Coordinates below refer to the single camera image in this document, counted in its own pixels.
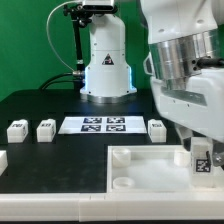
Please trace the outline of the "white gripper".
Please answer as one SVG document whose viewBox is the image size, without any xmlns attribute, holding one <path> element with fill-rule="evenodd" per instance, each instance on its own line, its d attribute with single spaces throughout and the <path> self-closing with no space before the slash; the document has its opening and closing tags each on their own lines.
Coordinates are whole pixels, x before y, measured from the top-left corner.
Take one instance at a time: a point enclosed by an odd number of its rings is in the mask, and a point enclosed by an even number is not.
<svg viewBox="0 0 224 224">
<path fill-rule="evenodd" d="M 159 114 L 179 124 L 175 130 L 185 150 L 191 147 L 191 130 L 224 143 L 224 69 L 202 69 L 183 91 L 169 91 L 155 77 L 151 88 Z M 224 166 L 224 153 L 207 151 L 206 157 L 210 165 Z"/>
</svg>

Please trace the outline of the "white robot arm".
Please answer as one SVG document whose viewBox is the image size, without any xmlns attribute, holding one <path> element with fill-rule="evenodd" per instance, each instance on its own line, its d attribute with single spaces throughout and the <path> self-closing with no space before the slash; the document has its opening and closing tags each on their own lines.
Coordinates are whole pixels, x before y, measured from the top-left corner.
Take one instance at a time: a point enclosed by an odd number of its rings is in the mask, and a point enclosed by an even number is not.
<svg viewBox="0 0 224 224">
<path fill-rule="evenodd" d="M 138 0 L 149 29 L 145 60 L 159 114 L 174 122 L 185 148 L 198 132 L 211 142 L 205 156 L 224 166 L 224 59 L 217 26 L 224 0 Z M 112 15 L 114 0 L 83 0 L 90 25 L 91 62 L 81 96 L 114 102 L 136 91 L 125 66 L 124 25 Z"/>
</svg>

